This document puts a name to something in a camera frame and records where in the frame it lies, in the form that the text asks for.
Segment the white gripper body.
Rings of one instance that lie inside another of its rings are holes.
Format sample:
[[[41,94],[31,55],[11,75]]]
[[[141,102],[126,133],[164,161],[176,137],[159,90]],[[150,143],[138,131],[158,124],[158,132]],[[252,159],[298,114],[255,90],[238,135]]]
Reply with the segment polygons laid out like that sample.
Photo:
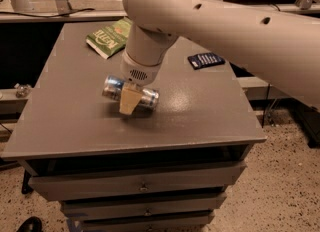
[[[122,54],[120,70],[126,81],[145,86],[151,84],[156,79],[160,66],[141,65],[124,51]]]

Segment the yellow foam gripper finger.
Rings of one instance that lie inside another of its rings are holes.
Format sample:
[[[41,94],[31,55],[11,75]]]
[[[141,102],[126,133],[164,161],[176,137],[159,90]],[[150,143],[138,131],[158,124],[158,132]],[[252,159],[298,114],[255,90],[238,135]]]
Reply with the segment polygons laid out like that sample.
[[[121,90],[120,113],[131,115],[142,96],[142,90],[137,84],[126,82]]]

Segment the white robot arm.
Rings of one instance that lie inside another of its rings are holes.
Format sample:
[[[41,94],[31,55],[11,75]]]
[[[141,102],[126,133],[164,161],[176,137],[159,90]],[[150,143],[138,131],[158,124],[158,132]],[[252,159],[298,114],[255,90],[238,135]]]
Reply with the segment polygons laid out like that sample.
[[[216,0],[122,0],[133,21],[124,78],[152,83],[181,36],[320,110],[320,22]]]

